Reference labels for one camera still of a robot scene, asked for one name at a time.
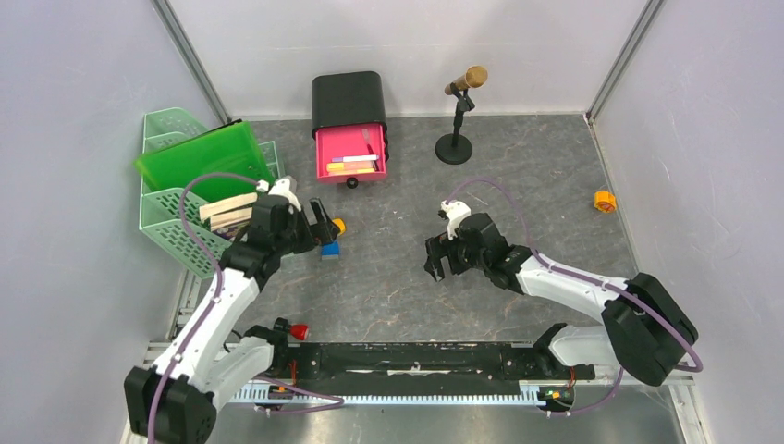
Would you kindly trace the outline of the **black pink drawer organizer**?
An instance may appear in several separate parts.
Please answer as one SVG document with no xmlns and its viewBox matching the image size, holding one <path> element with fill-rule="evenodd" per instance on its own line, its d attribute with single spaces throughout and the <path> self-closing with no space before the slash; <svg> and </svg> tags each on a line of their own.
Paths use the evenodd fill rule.
<svg viewBox="0 0 784 444">
<path fill-rule="evenodd" d="M 326 165 L 333 157 L 365 155 L 361 134 L 370 131 L 379 154 L 377 172 L 328 177 Z M 343 183 L 355 189 L 362 182 L 387 177 L 388 141 L 382 78 L 366 70 L 321 75 L 312 80 L 312 138 L 315 143 L 316 178 L 322 183 Z"/>
</svg>

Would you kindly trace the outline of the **yellow highlighter marker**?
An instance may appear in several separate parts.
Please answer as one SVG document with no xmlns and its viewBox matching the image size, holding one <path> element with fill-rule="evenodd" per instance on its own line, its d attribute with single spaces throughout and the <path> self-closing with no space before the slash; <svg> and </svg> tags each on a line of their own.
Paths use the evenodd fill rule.
<svg viewBox="0 0 784 444">
<path fill-rule="evenodd" d="M 335 170 L 335 171 L 328 171 L 328 177 L 336 177 L 336 176 L 352 176 L 352 175 L 363 175 L 363 174 L 371 174 L 377 172 L 374 168 L 358 168 L 358 169 L 342 169 L 342 170 Z"/>
</svg>

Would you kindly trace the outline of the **purple white marker pen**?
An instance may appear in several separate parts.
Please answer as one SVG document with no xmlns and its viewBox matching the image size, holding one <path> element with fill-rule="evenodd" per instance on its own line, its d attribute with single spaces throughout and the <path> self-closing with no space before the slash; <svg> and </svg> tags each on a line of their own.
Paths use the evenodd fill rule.
<svg viewBox="0 0 784 444">
<path fill-rule="evenodd" d="M 331 163 L 375 162 L 378 159 L 379 159 L 378 154 L 351 155 L 351 156 L 333 157 Z"/>
</svg>

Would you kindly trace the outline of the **red black stamp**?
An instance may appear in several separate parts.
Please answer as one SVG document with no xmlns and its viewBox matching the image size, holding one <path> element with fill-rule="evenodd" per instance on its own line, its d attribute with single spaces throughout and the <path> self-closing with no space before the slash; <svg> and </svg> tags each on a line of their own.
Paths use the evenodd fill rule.
<svg viewBox="0 0 784 444">
<path fill-rule="evenodd" d="M 310 328 L 306 324 L 292 324 L 283 317 L 275 320 L 274 330 L 284 332 L 299 341 L 306 340 L 310 333 Z"/>
</svg>

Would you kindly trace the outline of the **green mesh file rack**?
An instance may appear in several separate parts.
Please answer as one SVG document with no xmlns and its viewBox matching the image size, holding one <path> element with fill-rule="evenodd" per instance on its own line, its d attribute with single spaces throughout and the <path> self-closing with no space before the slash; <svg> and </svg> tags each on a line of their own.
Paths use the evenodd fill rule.
<svg viewBox="0 0 784 444">
<path fill-rule="evenodd" d="M 202 132 L 213 130 L 180 107 L 147 113 L 142 122 L 142 151 L 147 137 L 161 134 L 164 130 L 185 130 L 187 134 L 193 135 L 197 127 Z M 275 143 L 258 143 L 275 180 L 283 176 Z M 237 179 L 208 179 L 194 186 L 191 191 L 184 189 L 150 191 L 141 179 L 139 229 L 198 278 L 211 278 L 213 267 L 187 232 L 192 230 L 214 256 L 220 256 L 229 241 L 213 233 L 208 222 L 200 220 L 199 208 L 250 192 L 253 187 Z"/>
</svg>

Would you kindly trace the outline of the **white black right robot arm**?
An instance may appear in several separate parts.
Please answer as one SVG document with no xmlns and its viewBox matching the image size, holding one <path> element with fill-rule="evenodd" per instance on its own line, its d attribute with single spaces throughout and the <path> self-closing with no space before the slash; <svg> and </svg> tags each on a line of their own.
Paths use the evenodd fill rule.
<svg viewBox="0 0 784 444">
<path fill-rule="evenodd" d="M 447 230 L 424 243 L 424 270 L 434 278 L 480 270 L 498 288 L 569 307 L 594 327 L 551 327 L 537 342 L 536 370 L 560 376 L 571 366 L 609 365 L 657 387 L 699 339 L 691 319 L 654 276 L 603 277 L 563 265 L 507 241 L 486 213 L 449 219 Z"/>
</svg>

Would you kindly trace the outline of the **green clip file folder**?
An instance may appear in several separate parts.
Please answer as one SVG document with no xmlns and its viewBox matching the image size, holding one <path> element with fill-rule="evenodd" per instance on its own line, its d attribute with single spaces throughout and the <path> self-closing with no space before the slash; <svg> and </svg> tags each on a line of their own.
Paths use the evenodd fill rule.
<svg viewBox="0 0 784 444">
<path fill-rule="evenodd" d="M 192 180 L 222 172 L 255 182 L 275 181 L 251 125 L 235 121 L 193 135 L 166 129 L 144 140 L 142 154 L 133 165 L 150 191 L 185 188 Z"/>
</svg>

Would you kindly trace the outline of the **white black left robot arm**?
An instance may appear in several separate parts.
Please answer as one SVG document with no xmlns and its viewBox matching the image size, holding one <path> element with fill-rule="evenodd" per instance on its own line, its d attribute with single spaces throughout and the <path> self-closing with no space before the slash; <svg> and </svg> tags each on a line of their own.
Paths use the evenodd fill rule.
<svg viewBox="0 0 784 444">
<path fill-rule="evenodd" d="M 233 242 L 217 261 L 208 295 L 171 345 L 148 368 L 134 367 L 124 381 L 133 433 L 151 443 L 204 443 L 218 413 L 253 378 L 281 376 L 289 368 L 293 326 L 251 327 L 220 357 L 239 317 L 262 292 L 281 260 L 335 241 L 338 226 L 318 198 L 316 218 L 287 197 L 263 195 L 251 209 L 246 240 Z"/>
</svg>

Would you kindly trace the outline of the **red gel pen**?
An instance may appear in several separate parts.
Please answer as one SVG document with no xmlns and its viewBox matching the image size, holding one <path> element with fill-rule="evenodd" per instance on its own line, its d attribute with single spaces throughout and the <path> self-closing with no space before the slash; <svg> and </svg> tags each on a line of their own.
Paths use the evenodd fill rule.
<svg viewBox="0 0 784 444">
<path fill-rule="evenodd" d="M 372 145 L 370 131 L 368 129 L 362 129 L 361 134 L 365 143 L 365 147 L 367 148 L 368 155 L 370 155 L 374 161 L 377 161 L 379 158 L 379 154 L 376 152 L 376 150 Z"/>
</svg>

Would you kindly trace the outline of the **blue eraser block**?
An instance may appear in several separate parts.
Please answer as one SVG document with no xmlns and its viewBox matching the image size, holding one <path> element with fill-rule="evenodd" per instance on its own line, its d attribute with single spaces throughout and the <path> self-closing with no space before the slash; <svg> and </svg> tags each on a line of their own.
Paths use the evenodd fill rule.
<svg viewBox="0 0 784 444">
<path fill-rule="evenodd" d="M 320 256 L 322 260 L 338 259 L 340 256 L 340 247 L 337 241 L 328 243 L 321 247 Z"/>
</svg>

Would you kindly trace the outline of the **orange highlighter marker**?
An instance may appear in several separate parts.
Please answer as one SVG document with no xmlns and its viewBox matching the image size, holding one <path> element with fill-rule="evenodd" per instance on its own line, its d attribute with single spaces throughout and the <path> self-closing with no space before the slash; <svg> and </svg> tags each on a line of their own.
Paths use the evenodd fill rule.
<svg viewBox="0 0 784 444">
<path fill-rule="evenodd" d="M 375 161 L 334 162 L 326 165 L 326 170 L 328 172 L 360 169 L 370 169 L 371 171 L 374 171 Z"/>
</svg>

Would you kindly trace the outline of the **yellow eraser block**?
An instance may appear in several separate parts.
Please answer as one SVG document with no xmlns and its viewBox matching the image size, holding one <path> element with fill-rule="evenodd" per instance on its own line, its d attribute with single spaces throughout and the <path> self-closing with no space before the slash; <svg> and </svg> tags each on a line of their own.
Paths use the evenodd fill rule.
<svg viewBox="0 0 784 444">
<path fill-rule="evenodd" d="M 346 224 L 341 218 L 333 218 L 333 224 L 337 227 L 337 235 L 342 236 L 346 232 Z"/>
</svg>

